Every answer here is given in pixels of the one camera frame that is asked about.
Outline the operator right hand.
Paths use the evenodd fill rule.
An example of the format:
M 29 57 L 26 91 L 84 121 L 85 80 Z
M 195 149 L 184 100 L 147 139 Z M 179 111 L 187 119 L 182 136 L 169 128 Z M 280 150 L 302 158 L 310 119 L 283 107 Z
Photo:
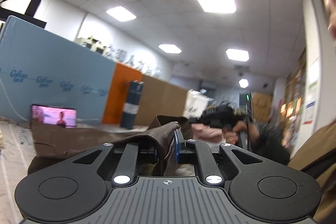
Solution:
M 247 133 L 252 152 L 257 152 L 256 144 L 260 137 L 259 130 L 254 123 L 246 124 L 244 121 L 238 121 L 232 129 L 224 126 L 222 128 L 223 138 L 226 143 L 237 145 L 241 133 Z

